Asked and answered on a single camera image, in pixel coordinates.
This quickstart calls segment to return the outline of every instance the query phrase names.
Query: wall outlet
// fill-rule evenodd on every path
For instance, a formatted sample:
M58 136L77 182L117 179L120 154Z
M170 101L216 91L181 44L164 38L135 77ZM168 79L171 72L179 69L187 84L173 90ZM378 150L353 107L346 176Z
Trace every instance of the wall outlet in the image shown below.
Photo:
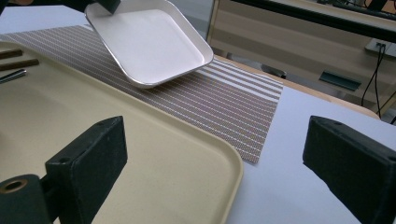
M390 47L390 45L391 45L392 43L390 43L390 42L388 42L388 41L385 41L385 40L380 40L380 39L375 39L375 38L373 38L373 39L370 41L370 43L368 43L368 44L366 45L365 48L368 49L368 50L372 50L372 51L375 51L375 52L379 52L380 44L385 44L385 45L386 45L386 46L385 46L385 51L387 51L388 48Z
M387 51L385 51L385 54L396 57L396 44L391 44Z

